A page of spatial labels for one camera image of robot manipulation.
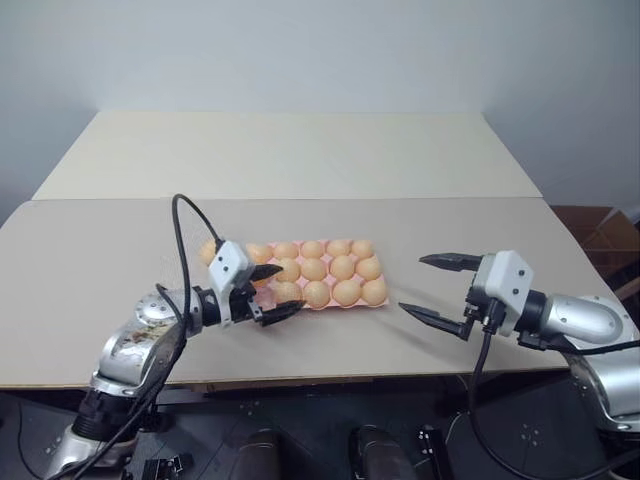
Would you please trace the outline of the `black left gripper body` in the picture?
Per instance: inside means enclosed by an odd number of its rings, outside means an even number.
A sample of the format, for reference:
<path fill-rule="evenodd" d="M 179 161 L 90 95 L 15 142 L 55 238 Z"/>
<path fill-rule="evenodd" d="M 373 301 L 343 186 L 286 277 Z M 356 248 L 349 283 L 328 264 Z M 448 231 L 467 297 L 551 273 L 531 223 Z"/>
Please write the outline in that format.
<path fill-rule="evenodd" d="M 235 287 L 229 296 L 231 321 L 233 324 L 252 320 L 261 324 L 264 320 L 263 310 L 256 303 L 257 291 L 252 282 Z"/>

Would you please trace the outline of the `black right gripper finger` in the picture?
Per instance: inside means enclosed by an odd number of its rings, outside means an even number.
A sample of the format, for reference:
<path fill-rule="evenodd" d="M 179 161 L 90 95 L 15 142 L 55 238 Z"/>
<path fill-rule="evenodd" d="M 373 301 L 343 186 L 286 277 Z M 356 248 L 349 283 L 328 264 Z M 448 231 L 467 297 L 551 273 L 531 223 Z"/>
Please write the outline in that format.
<path fill-rule="evenodd" d="M 429 254 L 419 258 L 419 262 L 442 270 L 461 272 L 477 271 L 483 257 L 460 253 Z"/>
<path fill-rule="evenodd" d="M 424 325 L 454 335 L 455 337 L 467 341 L 473 326 L 472 321 L 457 322 L 443 317 L 440 313 L 420 307 L 417 305 L 398 303 L 399 307 L 406 313 L 420 321 Z"/>

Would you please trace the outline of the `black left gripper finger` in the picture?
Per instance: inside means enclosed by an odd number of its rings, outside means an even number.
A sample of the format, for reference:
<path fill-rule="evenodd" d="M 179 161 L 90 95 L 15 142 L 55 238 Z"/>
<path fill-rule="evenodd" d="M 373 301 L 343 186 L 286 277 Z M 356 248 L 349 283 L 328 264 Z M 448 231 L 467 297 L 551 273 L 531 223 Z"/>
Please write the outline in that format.
<path fill-rule="evenodd" d="M 263 311 L 258 323 L 262 327 L 273 325 L 296 315 L 303 309 L 302 300 L 291 300 L 277 304 L 275 308 Z"/>
<path fill-rule="evenodd" d="M 278 275 L 283 268 L 275 264 L 261 264 L 256 265 L 251 273 L 249 280 L 254 285 L 264 285 L 270 281 L 270 279 Z"/>

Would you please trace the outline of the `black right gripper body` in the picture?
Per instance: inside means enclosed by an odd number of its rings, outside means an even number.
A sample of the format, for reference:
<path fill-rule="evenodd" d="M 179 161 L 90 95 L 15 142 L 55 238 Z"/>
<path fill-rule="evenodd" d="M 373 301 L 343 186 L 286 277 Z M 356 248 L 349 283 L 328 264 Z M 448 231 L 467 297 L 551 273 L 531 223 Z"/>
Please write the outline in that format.
<path fill-rule="evenodd" d="M 467 341 L 476 322 L 482 325 L 483 332 L 494 334 L 494 325 L 491 314 L 491 300 L 486 295 L 478 280 L 480 272 L 476 272 L 465 297 L 465 309 L 463 316 L 465 321 L 462 329 L 462 339 Z"/>

